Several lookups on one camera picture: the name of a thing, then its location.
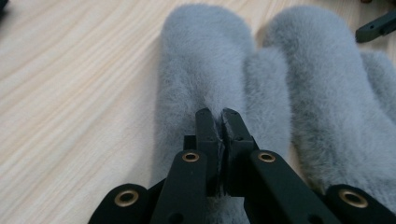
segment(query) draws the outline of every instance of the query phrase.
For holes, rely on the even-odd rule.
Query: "gray fuzzy fabric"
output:
[[[284,10],[264,41],[287,57],[292,141],[310,184],[361,188],[395,213],[391,63],[377,53],[361,57],[345,22],[318,7]]]
[[[195,112],[204,107],[217,122],[224,107],[238,111],[259,145],[286,155],[287,66],[278,50],[255,53],[246,24],[222,7],[207,5],[177,8],[161,41],[152,184],[166,177],[183,136],[195,133]],[[242,199],[211,198],[207,207],[208,223],[248,223]]]

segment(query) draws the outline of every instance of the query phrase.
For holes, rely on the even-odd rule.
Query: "wood grain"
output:
[[[149,187],[159,34],[170,11],[190,2],[8,4],[0,20],[0,223],[86,223],[117,185]],[[391,8],[358,0],[205,2],[243,17],[258,43],[284,7],[329,8],[352,31]],[[361,47],[396,63],[395,43],[388,35]]]

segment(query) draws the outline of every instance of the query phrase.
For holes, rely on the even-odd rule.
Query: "black object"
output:
[[[132,184],[114,188],[90,223],[203,224],[206,197],[219,197],[221,183],[224,192],[245,198],[254,224],[396,223],[396,216],[361,189],[338,185],[317,195],[279,155],[259,150],[236,111],[224,109],[221,126],[224,146],[210,111],[198,111],[196,135],[185,136],[168,177],[149,190]]]
[[[356,31],[356,41],[358,43],[369,42],[381,35],[388,35],[394,30],[396,30],[396,10],[359,28]]]
[[[0,10],[2,10],[6,4],[7,4],[8,0],[0,0]]]

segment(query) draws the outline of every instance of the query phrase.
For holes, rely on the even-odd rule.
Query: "wooden table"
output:
[[[149,187],[159,34],[192,1],[12,0],[0,20],[0,223],[86,223],[117,185]],[[334,10],[352,31],[386,2],[207,1],[261,42],[284,7]],[[396,34],[361,45],[396,63]]]

